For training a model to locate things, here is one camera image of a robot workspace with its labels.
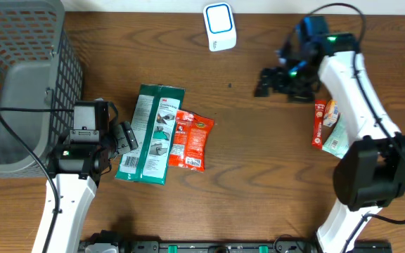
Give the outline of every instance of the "red snack bar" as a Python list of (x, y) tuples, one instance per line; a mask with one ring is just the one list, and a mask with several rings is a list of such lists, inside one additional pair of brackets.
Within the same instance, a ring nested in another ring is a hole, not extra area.
[(314, 136), (312, 137), (312, 145), (318, 149), (323, 148), (323, 141), (321, 141), (321, 127), (323, 126), (325, 107), (325, 100), (315, 100)]
[(204, 171), (204, 148), (214, 120), (178, 110), (168, 165)]

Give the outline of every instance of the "blue square outline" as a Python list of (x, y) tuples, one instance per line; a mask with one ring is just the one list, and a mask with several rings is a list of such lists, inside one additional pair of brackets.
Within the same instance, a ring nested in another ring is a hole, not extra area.
[[(225, 6), (225, 7), (227, 8), (227, 10), (228, 10), (228, 17), (229, 17), (229, 22), (231, 23), (231, 27), (230, 27), (229, 29), (227, 29), (227, 30), (224, 30), (224, 31), (213, 32), (213, 31), (212, 31), (212, 28), (210, 27), (210, 19), (209, 19), (209, 13), (208, 13), (208, 11), (209, 11), (210, 8), (218, 7), (218, 6)], [(229, 11), (229, 7), (228, 7), (226, 4), (217, 4), (216, 6), (207, 7), (207, 9), (205, 10), (205, 15), (207, 16), (207, 24), (209, 24), (209, 30), (210, 30), (211, 33), (213, 33), (213, 34), (218, 34), (218, 33), (221, 33), (221, 32), (229, 32), (229, 31), (232, 30), (231, 12)]]

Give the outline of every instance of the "green package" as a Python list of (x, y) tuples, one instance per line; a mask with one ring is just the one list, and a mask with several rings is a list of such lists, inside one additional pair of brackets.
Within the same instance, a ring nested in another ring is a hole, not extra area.
[(139, 148), (123, 155), (115, 178), (165, 185), (176, 113), (185, 90), (142, 84), (131, 127)]

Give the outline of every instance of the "barcode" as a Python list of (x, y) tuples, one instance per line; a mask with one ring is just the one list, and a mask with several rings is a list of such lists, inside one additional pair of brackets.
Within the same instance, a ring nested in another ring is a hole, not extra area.
[(126, 162), (124, 163), (124, 165), (126, 167), (137, 168), (138, 163), (139, 163), (138, 157), (126, 157)]
[(336, 149), (336, 148), (337, 148), (337, 144), (338, 144), (338, 141), (337, 141), (337, 140), (333, 140), (332, 143), (330, 144), (330, 148)]
[(195, 159), (192, 157), (186, 157), (186, 164), (189, 164), (189, 165), (195, 166), (195, 167), (201, 167), (201, 160)]

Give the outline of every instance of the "white wall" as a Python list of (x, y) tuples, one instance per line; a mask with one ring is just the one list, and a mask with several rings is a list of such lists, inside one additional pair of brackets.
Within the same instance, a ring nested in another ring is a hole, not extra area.
[[(223, 0), (62, 0), (67, 11), (200, 13), (207, 4)], [(307, 13), (338, 0), (226, 0), (235, 13)], [(405, 15), (405, 0), (345, 0), (365, 14)], [(353, 13), (331, 7), (322, 13)]]

